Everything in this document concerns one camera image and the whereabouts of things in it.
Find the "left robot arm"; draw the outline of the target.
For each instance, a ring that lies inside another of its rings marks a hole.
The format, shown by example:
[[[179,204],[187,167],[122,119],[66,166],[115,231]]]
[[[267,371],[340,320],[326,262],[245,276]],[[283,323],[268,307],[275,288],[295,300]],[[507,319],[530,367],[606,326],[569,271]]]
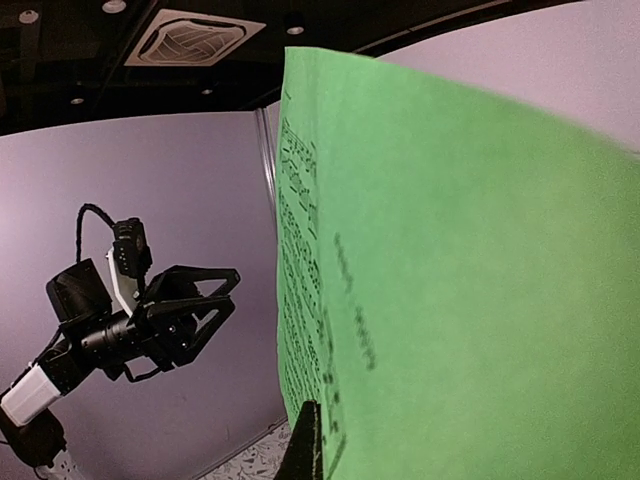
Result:
[[[66,448],[53,403],[96,370],[137,383],[192,363],[234,312],[240,282],[233,268],[175,265],[150,282],[143,272],[111,274],[112,293],[90,259],[47,283],[56,333],[1,395],[1,431],[33,469],[53,467]]]

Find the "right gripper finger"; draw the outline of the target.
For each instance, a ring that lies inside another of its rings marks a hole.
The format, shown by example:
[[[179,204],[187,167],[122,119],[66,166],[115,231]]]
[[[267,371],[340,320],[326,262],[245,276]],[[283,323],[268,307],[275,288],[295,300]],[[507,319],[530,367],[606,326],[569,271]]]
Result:
[[[278,480],[322,480],[322,439],[320,404],[305,401],[280,464]]]

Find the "green sheet music paper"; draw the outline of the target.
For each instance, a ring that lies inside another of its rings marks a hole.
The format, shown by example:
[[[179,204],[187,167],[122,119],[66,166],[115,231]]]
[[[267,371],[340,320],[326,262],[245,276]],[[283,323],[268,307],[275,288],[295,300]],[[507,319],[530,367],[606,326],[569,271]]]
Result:
[[[639,475],[639,161],[364,56],[290,47],[278,363],[328,479]]]

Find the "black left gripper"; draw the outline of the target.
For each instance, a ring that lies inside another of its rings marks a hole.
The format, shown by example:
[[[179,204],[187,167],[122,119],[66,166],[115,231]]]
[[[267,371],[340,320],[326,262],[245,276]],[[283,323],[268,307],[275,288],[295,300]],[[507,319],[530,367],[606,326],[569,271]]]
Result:
[[[198,283],[220,281],[205,297]],[[132,314],[142,353],[155,365],[188,365],[235,310],[228,296],[239,284],[233,268],[175,265],[156,275]]]

